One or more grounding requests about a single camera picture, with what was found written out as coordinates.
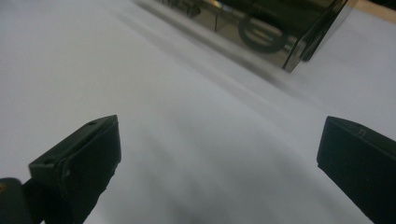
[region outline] white table surface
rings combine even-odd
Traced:
[[[352,11],[309,63],[258,76],[133,2],[3,0],[0,176],[117,114],[122,162],[86,223],[371,223],[316,154],[329,115],[396,139],[394,36]]]

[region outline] white surface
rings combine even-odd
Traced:
[[[394,25],[353,11],[310,63],[258,77],[128,1],[6,0],[0,21],[0,176],[119,116],[86,223],[371,223],[316,153],[328,115],[396,139]]]

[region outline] black plastic part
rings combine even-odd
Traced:
[[[376,224],[396,223],[396,142],[328,117],[318,167]]]
[[[0,223],[34,224],[18,179],[0,179]]]
[[[371,2],[377,3],[381,6],[396,10],[396,0],[370,0]]]
[[[30,163],[32,179],[46,191],[46,223],[83,223],[119,162],[119,126],[110,116],[85,124]]]
[[[45,211],[47,206],[45,198],[49,196],[50,192],[40,188],[33,179],[24,183],[22,188],[33,223],[41,223],[46,215]]]

